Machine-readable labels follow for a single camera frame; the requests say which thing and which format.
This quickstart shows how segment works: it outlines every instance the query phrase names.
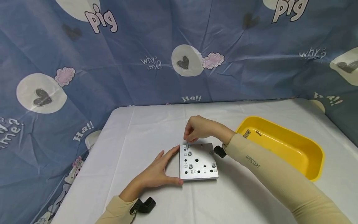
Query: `pink cloud print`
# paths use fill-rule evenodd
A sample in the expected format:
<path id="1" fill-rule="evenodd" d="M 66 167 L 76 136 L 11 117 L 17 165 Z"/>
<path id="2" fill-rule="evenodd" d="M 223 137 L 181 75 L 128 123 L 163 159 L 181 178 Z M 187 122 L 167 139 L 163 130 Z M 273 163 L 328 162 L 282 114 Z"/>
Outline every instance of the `pink cloud print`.
<path id="1" fill-rule="evenodd" d="M 203 68 L 213 69 L 221 65 L 225 60 L 223 55 L 220 53 L 211 52 L 207 57 L 203 58 Z"/>
<path id="2" fill-rule="evenodd" d="M 55 81 L 59 86 L 64 87 L 72 81 L 76 70 L 74 68 L 64 67 L 63 69 L 58 69 L 56 71 Z"/>

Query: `black wrist strap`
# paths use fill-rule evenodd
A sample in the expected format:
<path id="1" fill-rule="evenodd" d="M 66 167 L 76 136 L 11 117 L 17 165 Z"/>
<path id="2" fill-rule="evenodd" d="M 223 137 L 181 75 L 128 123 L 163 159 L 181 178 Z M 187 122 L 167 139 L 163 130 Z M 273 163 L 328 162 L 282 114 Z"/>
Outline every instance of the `black wrist strap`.
<path id="1" fill-rule="evenodd" d="M 220 156 L 221 158 L 224 158 L 226 156 L 226 152 L 224 151 L 224 149 L 220 146 L 216 146 L 214 148 L 214 152 L 215 154 L 217 154 L 218 156 Z"/>
<path id="2" fill-rule="evenodd" d="M 137 212 L 139 213 L 150 213 L 155 206 L 155 201 L 153 198 L 149 197 L 144 203 L 138 199 L 131 210 L 129 210 L 129 214 L 135 215 Z"/>

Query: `left hand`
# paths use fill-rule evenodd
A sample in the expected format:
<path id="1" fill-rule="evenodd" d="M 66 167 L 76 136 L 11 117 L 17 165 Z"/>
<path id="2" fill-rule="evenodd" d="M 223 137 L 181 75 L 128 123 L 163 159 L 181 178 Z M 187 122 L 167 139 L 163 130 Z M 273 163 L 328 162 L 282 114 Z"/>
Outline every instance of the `left hand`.
<path id="1" fill-rule="evenodd" d="M 165 175 L 165 168 L 168 161 L 178 152 L 179 147 L 180 146 L 177 145 L 169 150 L 165 155 L 164 151 L 161 151 L 152 164 L 141 172 L 135 179 L 144 187 L 159 187 L 165 184 L 182 185 L 184 181 L 178 177 L 168 177 Z"/>
<path id="2" fill-rule="evenodd" d="M 130 202 L 138 198 L 146 187 L 159 187 L 166 184 L 183 185 L 184 181 L 178 177 L 168 177 L 165 175 L 165 168 L 169 160 L 178 152 L 179 148 L 180 146 L 178 145 L 166 154 L 164 154 L 164 151 L 161 151 L 147 169 L 128 184 L 119 197 L 125 202 Z"/>

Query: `blue fabric backdrop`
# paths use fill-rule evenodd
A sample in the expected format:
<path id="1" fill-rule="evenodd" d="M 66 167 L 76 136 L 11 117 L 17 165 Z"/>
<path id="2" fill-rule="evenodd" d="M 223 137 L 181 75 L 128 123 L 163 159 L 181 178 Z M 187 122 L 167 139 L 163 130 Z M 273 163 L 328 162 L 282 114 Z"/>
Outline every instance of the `blue fabric backdrop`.
<path id="1" fill-rule="evenodd" d="M 121 106 L 312 100 L 358 143 L 356 0 L 0 0 L 0 223 L 49 223 Z"/>

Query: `metal plate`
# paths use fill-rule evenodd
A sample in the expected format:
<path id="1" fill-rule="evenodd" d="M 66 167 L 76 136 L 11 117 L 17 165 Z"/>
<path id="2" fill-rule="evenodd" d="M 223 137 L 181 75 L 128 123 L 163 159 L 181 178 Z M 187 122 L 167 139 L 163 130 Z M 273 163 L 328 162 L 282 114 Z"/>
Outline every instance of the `metal plate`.
<path id="1" fill-rule="evenodd" d="M 180 146 L 180 178 L 184 181 L 219 178 L 213 155 L 211 143 Z"/>

